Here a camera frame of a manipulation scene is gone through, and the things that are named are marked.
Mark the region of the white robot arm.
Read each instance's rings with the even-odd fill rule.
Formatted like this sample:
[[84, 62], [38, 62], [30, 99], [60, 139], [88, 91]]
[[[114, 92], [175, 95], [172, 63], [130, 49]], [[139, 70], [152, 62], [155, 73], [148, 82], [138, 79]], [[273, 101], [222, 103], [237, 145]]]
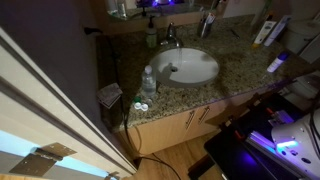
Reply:
[[319, 137], [310, 128], [310, 115], [296, 122], [276, 126], [271, 135], [277, 153], [303, 171], [311, 180], [320, 180]]

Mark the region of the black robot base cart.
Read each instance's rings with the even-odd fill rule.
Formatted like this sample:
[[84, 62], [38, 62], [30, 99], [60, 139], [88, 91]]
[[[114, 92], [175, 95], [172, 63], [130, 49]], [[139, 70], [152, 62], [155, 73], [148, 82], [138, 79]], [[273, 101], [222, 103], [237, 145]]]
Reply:
[[256, 95], [240, 110], [243, 115], [231, 116], [204, 144], [206, 155], [189, 168], [190, 180], [198, 180], [213, 166], [221, 169], [224, 180], [311, 180], [277, 153], [271, 131], [310, 115], [311, 131], [320, 140], [318, 98], [307, 114], [277, 93]]

